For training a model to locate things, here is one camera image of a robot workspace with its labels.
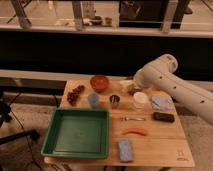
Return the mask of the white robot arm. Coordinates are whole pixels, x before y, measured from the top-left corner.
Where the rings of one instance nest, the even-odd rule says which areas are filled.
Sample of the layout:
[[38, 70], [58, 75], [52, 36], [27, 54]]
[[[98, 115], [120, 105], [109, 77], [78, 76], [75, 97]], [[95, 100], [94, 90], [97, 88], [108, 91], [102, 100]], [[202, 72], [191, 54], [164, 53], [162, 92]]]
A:
[[152, 85], [160, 88], [213, 125], [213, 93], [175, 76], [177, 68], [176, 58], [164, 54], [139, 69], [133, 80], [141, 88]]

